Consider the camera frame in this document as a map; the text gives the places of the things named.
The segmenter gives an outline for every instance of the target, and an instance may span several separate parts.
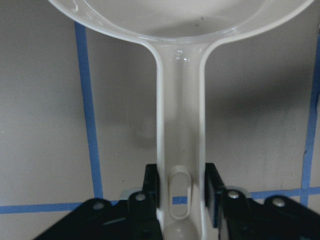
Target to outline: silver bolt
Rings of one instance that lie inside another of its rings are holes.
[[[231,190],[228,192],[228,196],[232,199],[238,199],[239,198],[239,193],[235,190]]]
[[[285,201],[283,201],[281,198],[278,198],[278,197],[275,197],[273,200],[272,200],[272,203],[274,205],[276,205],[277,207],[279,208],[282,208],[286,205]]]
[[[135,196],[135,200],[137,201],[143,201],[146,199],[146,195],[144,195],[143,193],[139,193]]]
[[[104,207],[105,205],[102,202],[96,202],[92,208],[93,210],[100,210],[100,209],[103,209]]]

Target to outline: vertical blue line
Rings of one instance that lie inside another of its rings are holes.
[[[308,127],[305,141],[305,150],[303,157],[302,165],[302,180],[301,187],[303,189],[310,187],[311,181],[311,168],[312,168],[312,157],[314,153],[314,143],[316,135],[316,125],[317,125],[317,105],[318,97],[320,92],[320,36],[318,36],[318,46],[316,51],[314,74],[313,74],[313,83],[310,97],[310,106],[309,106],[309,119]],[[308,195],[302,195],[300,199],[301,204],[308,205]]]
[[[78,22],[74,22],[74,28],[83,97],[86,135],[89,147],[93,193],[95,198],[103,198],[96,121],[90,79],[86,27],[79,24]]]

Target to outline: white plastic object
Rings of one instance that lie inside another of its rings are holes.
[[[148,48],[157,64],[158,218],[166,240],[206,239],[205,63],[222,44],[292,19],[314,0],[50,0],[75,21]],[[188,205],[172,213],[185,176]]]

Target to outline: white spoon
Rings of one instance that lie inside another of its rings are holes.
[[[158,218],[166,240],[206,239],[205,78],[221,44],[258,35],[314,0],[49,0],[100,33],[141,44],[157,64]],[[172,197],[188,196],[172,205]]]

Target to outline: metal screw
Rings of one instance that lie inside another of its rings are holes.
[[[235,190],[231,190],[228,192],[228,196],[232,199],[238,199],[239,198],[239,193]]]
[[[105,205],[102,202],[96,202],[92,208],[93,210],[100,210],[100,209],[103,209],[104,207]]]
[[[135,196],[135,200],[137,201],[143,201],[146,199],[146,195],[144,195],[143,193],[139,193]]]
[[[282,208],[286,205],[285,201],[283,201],[281,198],[278,198],[278,197],[274,198],[272,200],[272,203],[279,208]]]

